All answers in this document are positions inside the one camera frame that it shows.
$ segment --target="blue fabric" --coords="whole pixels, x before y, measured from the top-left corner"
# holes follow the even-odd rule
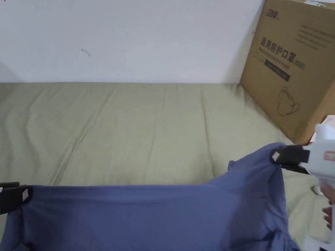
[[[203,185],[34,186],[31,202],[8,214],[0,250],[299,250],[281,168],[269,161],[281,145]]]

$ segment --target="white wall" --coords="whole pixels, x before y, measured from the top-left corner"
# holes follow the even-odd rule
[[[0,82],[236,83],[261,5],[1,0]]]

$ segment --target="wrinkled sheet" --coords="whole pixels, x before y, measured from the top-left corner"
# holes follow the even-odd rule
[[[0,93],[6,182],[200,184],[230,160],[290,143],[239,85],[34,83]],[[325,238],[327,200],[310,189],[317,179],[283,174],[292,238]]]

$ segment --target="black clip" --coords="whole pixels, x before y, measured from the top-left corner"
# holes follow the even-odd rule
[[[16,210],[31,201],[32,186],[22,185],[20,182],[0,183],[0,215]]]
[[[270,153],[270,161],[280,164],[282,168],[298,173],[309,174],[305,168],[300,167],[300,163],[308,163],[309,150],[304,150],[303,146],[291,145],[273,149]]]

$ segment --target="cardboard box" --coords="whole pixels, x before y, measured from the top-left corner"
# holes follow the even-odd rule
[[[306,2],[265,2],[241,78],[295,144],[335,114],[335,4]]]

